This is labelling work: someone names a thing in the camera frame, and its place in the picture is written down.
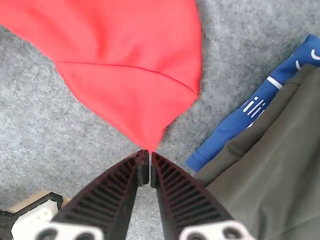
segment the blue shirt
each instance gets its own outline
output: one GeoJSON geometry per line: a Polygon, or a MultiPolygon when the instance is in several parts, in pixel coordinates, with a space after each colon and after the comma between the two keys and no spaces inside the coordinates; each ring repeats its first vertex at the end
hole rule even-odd
{"type": "Polygon", "coordinates": [[[320,38],[309,35],[285,62],[278,66],[240,108],[231,113],[211,136],[186,160],[199,171],[213,159],[225,143],[249,127],[268,107],[276,93],[304,64],[320,67],[320,38]]]}

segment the gray carpet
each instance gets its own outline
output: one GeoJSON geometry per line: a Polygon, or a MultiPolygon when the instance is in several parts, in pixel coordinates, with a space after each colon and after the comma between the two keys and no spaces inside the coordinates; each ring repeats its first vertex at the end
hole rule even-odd
{"type": "MultiPolygon", "coordinates": [[[[201,95],[158,148],[185,159],[309,34],[319,0],[198,0],[203,25],[201,95]]],[[[0,208],[42,189],[73,197],[139,148],[80,104],[52,62],[0,27],[0,208]]],[[[162,240],[155,191],[139,189],[127,239],[162,240]]]]}

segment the black gripper pad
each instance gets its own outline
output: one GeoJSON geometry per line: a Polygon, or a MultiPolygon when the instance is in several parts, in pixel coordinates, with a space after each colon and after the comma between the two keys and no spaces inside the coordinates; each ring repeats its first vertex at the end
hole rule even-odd
{"type": "Polygon", "coordinates": [[[149,182],[149,154],[140,150],[102,173],[52,221],[99,227],[105,240],[124,240],[138,186],[149,182]]]}
{"type": "Polygon", "coordinates": [[[166,240],[178,240],[185,227],[232,220],[220,202],[180,167],[155,152],[151,163],[151,186],[156,188],[166,240]]]}

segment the red cloth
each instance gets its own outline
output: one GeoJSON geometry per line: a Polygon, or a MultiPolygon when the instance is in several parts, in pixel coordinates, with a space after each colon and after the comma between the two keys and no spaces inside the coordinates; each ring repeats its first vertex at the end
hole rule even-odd
{"type": "Polygon", "coordinates": [[[199,95],[195,0],[0,0],[0,24],[51,58],[80,102],[149,151],[199,95]]]}

